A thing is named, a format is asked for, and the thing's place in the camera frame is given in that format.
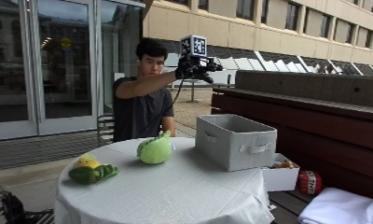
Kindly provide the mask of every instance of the cardboard box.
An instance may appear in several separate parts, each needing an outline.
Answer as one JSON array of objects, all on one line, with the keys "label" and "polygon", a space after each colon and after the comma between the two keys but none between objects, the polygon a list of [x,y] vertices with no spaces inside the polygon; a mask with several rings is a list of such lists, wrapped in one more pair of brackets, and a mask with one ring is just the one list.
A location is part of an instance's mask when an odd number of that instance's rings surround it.
[{"label": "cardboard box", "polygon": [[[287,161],[288,159],[279,153],[274,155],[274,163]],[[270,169],[260,167],[266,191],[294,190],[298,177],[299,166],[295,168]]]},{"label": "cardboard box", "polygon": [[271,166],[276,130],[236,115],[200,115],[195,149],[227,171]]}]

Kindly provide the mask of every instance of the building facade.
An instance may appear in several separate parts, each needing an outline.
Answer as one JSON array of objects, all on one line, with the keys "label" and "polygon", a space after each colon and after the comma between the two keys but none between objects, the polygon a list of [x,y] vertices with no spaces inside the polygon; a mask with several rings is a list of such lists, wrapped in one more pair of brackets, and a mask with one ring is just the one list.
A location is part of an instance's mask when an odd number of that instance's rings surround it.
[{"label": "building facade", "polygon": [[204,36],[211,56],[256,59],[270,71],[298,57],[306,72],[373,76],[373,0],[154,0],[142,34],[174,46]]},{"label": "building facade", "polygon": [[143,3],[0,0],[0,139],[95,129],[133,73]]}]

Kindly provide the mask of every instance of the camera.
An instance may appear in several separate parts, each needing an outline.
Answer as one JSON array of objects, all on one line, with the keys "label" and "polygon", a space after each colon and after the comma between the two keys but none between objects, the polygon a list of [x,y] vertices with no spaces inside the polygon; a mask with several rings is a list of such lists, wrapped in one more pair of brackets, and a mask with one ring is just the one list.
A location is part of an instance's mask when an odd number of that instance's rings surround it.
[{"label": "camera", "polygon": [[192,65],[192,73],[211,84],[212,79],[207,72],[222,71],[222,66],[214,63],[214,58],[206,57],[206,38],[198,35],[187,35],[181,38],[179,52],[179,59],[185,58]]}]

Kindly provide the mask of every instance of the man's right arm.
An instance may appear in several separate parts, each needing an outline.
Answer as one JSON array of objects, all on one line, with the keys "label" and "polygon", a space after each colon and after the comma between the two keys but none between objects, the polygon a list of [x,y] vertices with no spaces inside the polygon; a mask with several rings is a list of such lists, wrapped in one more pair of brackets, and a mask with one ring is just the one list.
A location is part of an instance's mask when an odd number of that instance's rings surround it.
[{"label": "man's right arm", "polygon": [[149,94],[163,88],[169,83],[175,81],[175,73],[169,72],[159,75],[139,77],[134,81],[125,81],[115,88],[115,97],[129,99]]}]

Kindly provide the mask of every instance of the green toy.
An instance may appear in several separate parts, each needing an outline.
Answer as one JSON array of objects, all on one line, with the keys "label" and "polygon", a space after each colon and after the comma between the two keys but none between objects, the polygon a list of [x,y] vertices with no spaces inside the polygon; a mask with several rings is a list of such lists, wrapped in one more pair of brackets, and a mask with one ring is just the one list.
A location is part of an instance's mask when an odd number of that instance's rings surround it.
[{"label": "green toy", "polygon": [[137,148],[137,157],[147,164],[158,164],[166,161],[171,155],[170,148],[170,131],[159,136],[142,141]]},{"label": "green toy", "polygon": [[75,183],[89,185],[105,180],[118,172],[119,169],[114,165],[101,165],[91,155],[82,154],[74,163],[74,168],[67,172],[67,176]]}]

